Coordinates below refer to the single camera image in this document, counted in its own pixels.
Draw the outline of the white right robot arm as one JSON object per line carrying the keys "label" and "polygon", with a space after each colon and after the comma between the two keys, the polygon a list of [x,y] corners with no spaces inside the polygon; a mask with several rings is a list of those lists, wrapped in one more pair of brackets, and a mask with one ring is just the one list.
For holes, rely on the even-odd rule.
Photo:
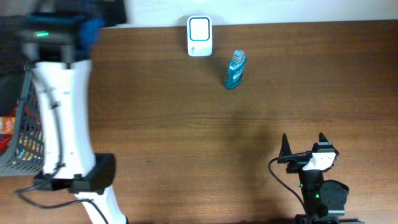
{"label": "white right robot arm", "polygon": [[299,202],[303,215],[296,215],[294,223],[361,223],[358,219],[342,220],[349,187],[337,180],[325,180],[323,174],[334,166],[340,153],[323,133],[309,151],[294,154],[287,135],[282,135],[279,156],[274,160],[286,164],[286,173],[298,174],[302,196]]}

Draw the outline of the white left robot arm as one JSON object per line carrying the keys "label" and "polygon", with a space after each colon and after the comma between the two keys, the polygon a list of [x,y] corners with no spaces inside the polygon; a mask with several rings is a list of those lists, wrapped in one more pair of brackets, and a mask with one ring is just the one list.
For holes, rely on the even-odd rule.
{"label": "white left robot arm", "polygon": [[93,223],[127,223],[113,189],[116,158],[95,153],[88,125],[91,50],[106,21],[92,12],[33,12],[20,37],[39,102],[44,164],[34,190],[67,190]]}

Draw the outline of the green Listerine mouthwash bottle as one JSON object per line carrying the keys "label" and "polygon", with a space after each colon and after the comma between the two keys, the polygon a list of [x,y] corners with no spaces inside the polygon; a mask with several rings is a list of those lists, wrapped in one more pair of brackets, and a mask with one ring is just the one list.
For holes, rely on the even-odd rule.
{"label": "green Listerine mouthwash bottle", "polygon": [[243,79],[247,57],[243,50],[236,50],[228,67],[225,87],[229,90],[236,88]]}

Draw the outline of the small orange snack box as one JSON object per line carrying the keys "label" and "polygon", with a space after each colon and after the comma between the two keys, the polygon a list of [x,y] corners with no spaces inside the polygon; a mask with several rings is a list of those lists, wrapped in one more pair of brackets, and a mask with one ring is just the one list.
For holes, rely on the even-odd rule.
{"label": "small orange snack box", "polygon": [[15,117],[0,117],[0,134],[12,134]]}

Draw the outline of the red snack bag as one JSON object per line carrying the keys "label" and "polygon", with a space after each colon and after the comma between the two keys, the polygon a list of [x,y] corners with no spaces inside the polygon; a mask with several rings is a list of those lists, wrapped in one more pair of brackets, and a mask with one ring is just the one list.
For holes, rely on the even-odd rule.
{"label": "red snack bag", "polygon": [[0,152],[4,152],[9,147],[9,143],[11,141],[12,141],[11,134],[1,134],[0,135]]}

